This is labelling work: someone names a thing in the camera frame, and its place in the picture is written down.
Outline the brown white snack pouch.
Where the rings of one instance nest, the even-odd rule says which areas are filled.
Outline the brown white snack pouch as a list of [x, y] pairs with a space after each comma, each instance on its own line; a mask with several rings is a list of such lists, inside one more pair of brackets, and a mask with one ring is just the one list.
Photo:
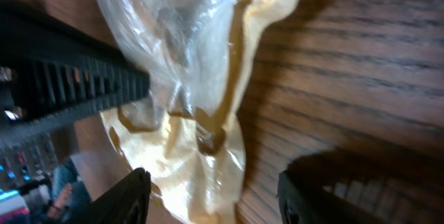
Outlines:
[[116, 152], [184, 223], [233, 223], [246, 154], [237, 118], [264, 29], [299, 0], [97, 0], [145, 98], [102, 113]]

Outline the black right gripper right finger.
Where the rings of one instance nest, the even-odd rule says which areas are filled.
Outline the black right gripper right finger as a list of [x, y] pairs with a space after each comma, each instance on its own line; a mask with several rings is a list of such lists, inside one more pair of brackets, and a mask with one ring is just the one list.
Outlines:
[[279, 174], [277, 198], [283, 224], [373, 224], [382, 221], [311, 186], [288, 171]]

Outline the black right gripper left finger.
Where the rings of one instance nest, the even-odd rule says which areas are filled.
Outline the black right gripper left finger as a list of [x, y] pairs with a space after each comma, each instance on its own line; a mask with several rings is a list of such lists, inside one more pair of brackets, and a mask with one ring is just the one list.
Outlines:
[[137, 168], [67, 224], [145, 224], [150, 194], [151, 175]]

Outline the grey plastic mesh basket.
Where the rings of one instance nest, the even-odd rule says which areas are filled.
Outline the grey plastic mesh basket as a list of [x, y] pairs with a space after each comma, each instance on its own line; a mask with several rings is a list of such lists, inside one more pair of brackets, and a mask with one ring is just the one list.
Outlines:
[[119, 49], [1, 0], [1, 147], [146, 98], [150, 76]]

